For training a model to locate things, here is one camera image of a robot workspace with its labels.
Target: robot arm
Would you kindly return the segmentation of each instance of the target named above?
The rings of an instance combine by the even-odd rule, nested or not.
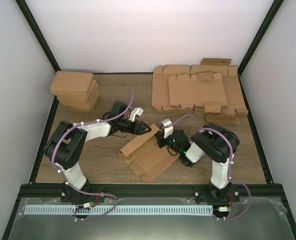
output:
[[[217,200],[223,198],[230,187],[228,179],[230,149],[227,143],[218,134],[208,130],[195,133],[189,142],[183,130],[173,130],[172,126],[164,128],[169,125],[171,125],[170,120],[162,121],[162,130],[156,134],[159,147],[167,145],[179,155],[181,162],[187,167],[192,167],[204,154],[208,155],[212,159],[210,192]],[[223,134],[230,142],[234,156],[240,140],[233,132],[212,122],[204,127]]]
[[[68,182],[75,186],[77,189],[82,189],[86,184],[87,179],[82,174],[79,167],[78,160],[83,149],[83,145],[86,141],[110,136],[117,131],[132,133],[136,135],[142,135],[150,132],[150,127],[142,122],[135,120],[136,116],[140,116],[143,113],[143,109],[140,107],[134,108],[130,113],[129,119],[121,116],[109,122],[99,122],[100,120],[105,120],[113,118],[119,115],[127,108],[127,105],[122,102],[115,102],[110,112],[106,112],[102,119],[97,119],[96,123],[89,125],[82,125],[74,129],[65,138],[68,143],[62,142],[58,148],[55,156],[55,164],[60,168]],[[50,140],[45,147],[45,155],[51,159],[55,146],[59,142],[61,136],[75,124],[68,121],[62,121],[57,129],[54,131]]]

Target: folded cardboard box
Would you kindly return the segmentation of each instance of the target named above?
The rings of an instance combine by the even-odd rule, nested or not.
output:
[[[119,157],[125,160],[136,175],[142,175],[141,179],[152,181],[165,171],[177,156],[169,154],[166,147],[159,148],[155,133],[159,128],[153,124],[151,132],[136,136],[119,151]]]
[[[99,97],[94,75],[86,72],[58,71],[50,91],[63,105],[91,111]]]
[[[54,95],[73,95],[87,97],[93,74],[87,72],[57,71],[50,91]]]

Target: wooden surface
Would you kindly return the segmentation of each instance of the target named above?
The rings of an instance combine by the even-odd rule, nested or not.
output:
[[[127,94],[132,88],[135,91],[133,107],[142,107],[143,115],[138,120],[148,125],[160,124],[163,119],[174,122],[184,113],[157,112],[151,107],[151,74],[98,74],[95,76],[99,84],[100,97],[91,112],[73,109],[59,104],[50,136],[62,120],[73,123],[93,121],[109,111],[115,101],[127,102]],[[201,125],[206,122],[198,116]],[[247,184],[265,184],[265,178],[257,149],[253,140],[249,122],[246,116],[240,118],[240,125],[223,124],[234,132],[240,139],[237,154],[232,165],[232,179],[243,181]],[[193,117],[186,117],[175,125],[183,129],[190,138],[198,129]],[[97,138],[85,143],[79,165],[84,175],[91,183],[114,184],[207,184],[212,173],[212,161],[204,156],[193,167],[185,167],[179,160],[152,182],[144,182],[136,176],[129,165],[120,160],[118,151],[135,136],[128,134],[127,138],[109,136]],[[51,165],[50,160],[43,156],[37,175],[38,183],[61,183],[63,178]]]

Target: cardboard box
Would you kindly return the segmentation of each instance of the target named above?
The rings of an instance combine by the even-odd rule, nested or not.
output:
[[[207,121],[237,124],[238,116],[247,115],[248,110],[241,91],[238,67],[230,66],[230,63],[228,58],[204,58],[200,65],[192,65],[190,71],[187,65],[157,66],[153,72],[152,106],[158,111],[195,111],[205,115]],[[219,76],[222,84],[211,88],[208,81]],[[200,101],[200,95],[205,95],[204,101]]]
[[[175,74],[190,74],[190,66],[165,65],[163,67],[162,65],[159,65],[154,69],[151,105],[160,112],[191,112],[190,109],[180,109],[170,105],[168,79],[171,75]]]
[[[86,72],[57,71],[50,91],[54,95],[86,97],[91,88],[93,74]]]
[[[177,156],[169,154],[167,147],[159,148],[154,134],[159,128],[153,124],[151,132],[135,137],[119,151],[119,157],[125,160],[136,175],[142,175],[141,179],[152,181],[172,163]]]
[[[230,63],[231,59],[204,58],[200,64],[200,71],[218,71],[223,75],[228,101],[228,108],[222,109],[221,114],[213,116],[205,113],[208,122],[239,124],[238,116],[248,114],[238,77],[238,66],[230,66]]]
[[[176,108],[203,109],[220,113],[228,107],[221,73],[171,75],[168,80],[170,105]]]
[[[64,97],[57,97],[59,102],[65,106],[68,107],[73,107],[75,109],[80,109],[84,111],[91,111],[97,102],[99,98],[99,91],[97,91],[97,94],[92,98],[91,102],[82,102],[82,101],[77,101],[77,100],[72,100],[69,98],[64,98]]]
[[[63,105],[90,111],[99,98],[99,86],[94,75],[86,72],[58,71],[50,91]]]
[[[97,95],[98,91],[99,91],[99,85],[97,84],[97,82],[95,80],[92,80],[89,93],[86,96],[77,96],[77,95],[71,95],[71,94],[60,94],[57,96],[65,98],[65,99],[81,101],[83,103],[89,103]]]

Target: white backdrop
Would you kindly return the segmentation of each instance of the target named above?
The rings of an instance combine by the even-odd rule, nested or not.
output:
[[[241,79],[273,178],[296,220],[296,1],[284,1]]]
[[[20,185],[28,183],[54,74],[15,1],[0,1],[0,239]]]
[[[273,0],[27,0],[63,70],[151,72],[239,65]]]

